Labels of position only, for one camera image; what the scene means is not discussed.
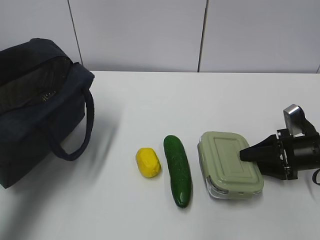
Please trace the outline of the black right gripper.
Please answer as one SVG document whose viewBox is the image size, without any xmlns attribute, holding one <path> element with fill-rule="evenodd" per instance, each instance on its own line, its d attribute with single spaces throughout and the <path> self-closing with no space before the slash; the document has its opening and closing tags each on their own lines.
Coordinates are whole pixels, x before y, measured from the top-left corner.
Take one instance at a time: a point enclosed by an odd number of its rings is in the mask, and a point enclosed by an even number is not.
<svg viewBox="0 0 320 240">
<path fill-rule="evenodd" d="M 320 167 L 320 134 L 292 136 L 288 129 L 239 152 L 244 162 L 256 162 L 263 175 L 296 180 L 298 172 Z"/>
</svg>

